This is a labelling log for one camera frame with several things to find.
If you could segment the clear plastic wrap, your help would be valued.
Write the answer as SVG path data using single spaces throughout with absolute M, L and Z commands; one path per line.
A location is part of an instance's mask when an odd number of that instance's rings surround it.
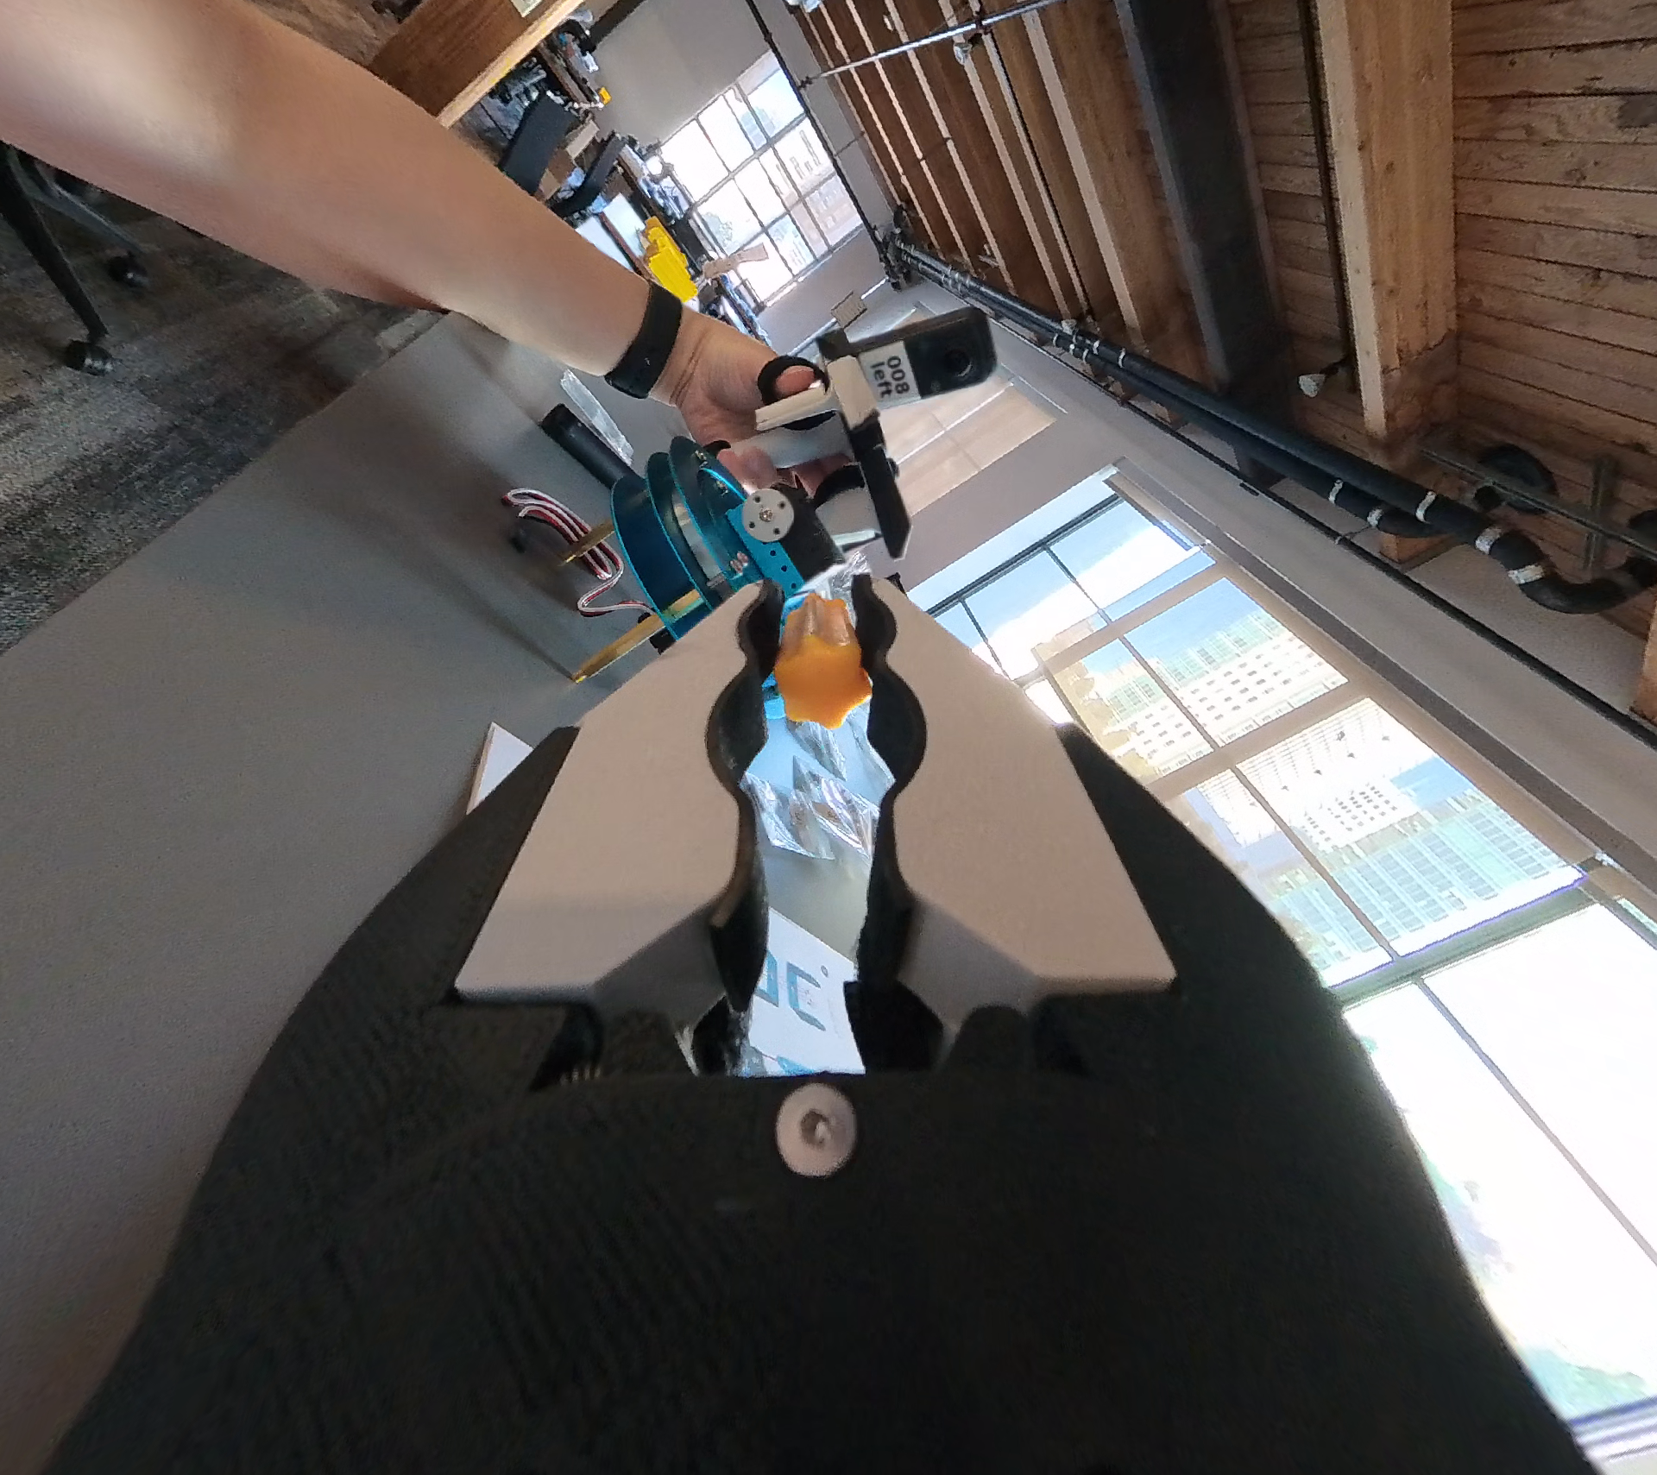
M 634 449 L 627 433 L 615 424 L 611 410 L 591 390 L 595 386 L 590 377 L 582 377 L 572 369 L 562 371 L 560 379 L 564 406 L 580 418 L 580 422 L 597 435 L 603 445 L 613 451 L 625 467 L 634 465 Z

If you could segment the black cylinder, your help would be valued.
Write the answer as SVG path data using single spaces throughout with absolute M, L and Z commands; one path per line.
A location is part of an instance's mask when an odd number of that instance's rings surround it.
M 605 490 L 632 474 L 631 461 L 568 404 L 560 402 L 548 408 L 539 429 Z

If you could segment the black ceiling pipe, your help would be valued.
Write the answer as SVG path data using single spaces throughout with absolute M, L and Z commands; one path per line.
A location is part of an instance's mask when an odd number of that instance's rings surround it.
M 1473 547 L 1490 558 L 1525 599 L 1553 613 L 1596 615 L 1652 590 L 1654 562 L 1643 549 L 1635 549 L 1604 574 L 1567 578 L 1531 535 L 1490 517 L 1488 512 L 1236 406 L 1129 345 L 1111 343 L 1084 326 L 1049 316 L 947 265 L 900 226 L 883 236 L 881 259 L 890 281 L 933 281 L 959 301 L 982 308 L 994 322 L 1023 330 L 1037 345 L 1168 408 L 1252 463 L 1316 492 L 1338 512 L 1363 519 L 1379 533 L 1406 541 L 1449 539 Z

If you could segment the person's left forearm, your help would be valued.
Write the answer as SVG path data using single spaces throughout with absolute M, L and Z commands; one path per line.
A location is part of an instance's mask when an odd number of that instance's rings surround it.
M 3 0 L 1 129 L 302 281 L 588 373 L 646 310 L 642 279 L 408 97 L 244 0 Z

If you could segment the person's left hand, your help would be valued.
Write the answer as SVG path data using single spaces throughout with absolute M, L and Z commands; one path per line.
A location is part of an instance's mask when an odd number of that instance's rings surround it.
M 679 314 L 672 355 L 652 392 L 677 410 L 701 447 L 724 443 L 722 467 L 748 488 L 789 478 L 814 492 L 838 467 L 836 459 L 777 470 L 765 453 L 748 443 L 760 406 L 756 381 L 773 357 L 771 343 L 763 338 L 740 334 L 734 326 L 685 310 Z

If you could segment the black wristband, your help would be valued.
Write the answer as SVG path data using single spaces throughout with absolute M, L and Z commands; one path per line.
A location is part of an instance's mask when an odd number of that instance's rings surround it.
M 662 285 L 648 285 L 638 326 L 629 345 L 605 371 L 605 385 L 632 400 L 646 400 L 674 355 L 681 322 L 679 297 Z

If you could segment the small clear screw bag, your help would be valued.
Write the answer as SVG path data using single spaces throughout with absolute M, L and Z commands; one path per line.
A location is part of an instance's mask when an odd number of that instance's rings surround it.
M 888 785 L 859 713 L 840 726 L 771 721 L 744 775 L 763 840 L 828 861 L 871 861 Z

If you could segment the grey desk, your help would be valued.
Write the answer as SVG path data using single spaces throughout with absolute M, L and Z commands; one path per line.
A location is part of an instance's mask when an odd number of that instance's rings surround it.
M 619 623 L 500 494 L 601 492 L 547 357 L 449 320 L 3 652 L 1 1455 L 124 1344 L 320 967 L 461 816 L 486 728 L 574 722 Z

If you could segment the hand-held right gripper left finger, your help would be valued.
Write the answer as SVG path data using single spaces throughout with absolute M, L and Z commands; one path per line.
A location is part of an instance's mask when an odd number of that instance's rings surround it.
M 699 1021 L 752 1004 L 767 900 L 746 773 L 767 740 L 767 588 L 595 705 L 461 967 L 466 1002 Z

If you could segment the blue toy robot arm base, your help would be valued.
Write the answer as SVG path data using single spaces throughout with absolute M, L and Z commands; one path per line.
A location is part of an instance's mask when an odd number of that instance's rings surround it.
M 609 515 L 562 554 L 601 558 L 582 611 L 605 609 L 611 590 L 631 582 L 638 613 L 570 678 L 590 680 L 650 640 L 683 637 L 746 588 L 771 586 L 785 603 L 855 551 L 836 545 L 810 494 L 787 484 L 748 490 L 713 453 L 674 439 L 611 488 Z

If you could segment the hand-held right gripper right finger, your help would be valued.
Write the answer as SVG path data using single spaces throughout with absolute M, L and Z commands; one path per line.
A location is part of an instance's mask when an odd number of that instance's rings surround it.
M 1064 732 L 888 580 L 857 580 L 890 783 L 857 939 L 865 1064 L 931 1064 L 980 1008 L 1154 992 L 1174 967 Z

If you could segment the large window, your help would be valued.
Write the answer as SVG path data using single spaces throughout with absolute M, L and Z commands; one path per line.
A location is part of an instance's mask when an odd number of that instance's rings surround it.
M 1332 990 L 1520 1359 L 1652 1449 L 1652 918 L 1105 476 L 906 586 L 1228 863 Z

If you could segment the orange handle screwdriver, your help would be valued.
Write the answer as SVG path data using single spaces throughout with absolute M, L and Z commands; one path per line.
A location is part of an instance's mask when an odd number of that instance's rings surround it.
M 771 674 L 787 721 L 838 728 L 871 699 L 853 605 L 867 574 L 865 556 L 851 553 L 785 599 Z

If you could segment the distant grid window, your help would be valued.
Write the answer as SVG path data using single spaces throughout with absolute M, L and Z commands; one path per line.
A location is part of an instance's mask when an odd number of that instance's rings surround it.
M 832 150 L 771 52 L 658 144 L 703 248 L 756 308 L 863 228 Z

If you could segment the yellow bin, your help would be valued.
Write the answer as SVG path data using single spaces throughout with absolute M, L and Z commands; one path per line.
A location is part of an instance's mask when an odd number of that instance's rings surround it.
M 687 258 L 679 250 L 679 244 L 674 240 L 668 226 L 656 215 L 642 222 L 640 244 L 644 267 L 648 269 L 652 283 L 666 289 L 681 304 L 695 304 L 697 281 L 689 269 Z

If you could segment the black office chair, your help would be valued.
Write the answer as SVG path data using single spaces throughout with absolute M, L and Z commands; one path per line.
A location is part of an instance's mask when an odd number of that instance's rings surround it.
M 1 215 L 81 324 L 81 338 L 62 347 L 62 361 L 85 375 L 107 375 L 113 367 L 109 328 L 46 217 L 74 222 L 111 244 L 105 271 L 126 289 L 148 289 L 150 273 L 142 246 L 64 185 L 50 168 L 7 142 L 1 146 Z

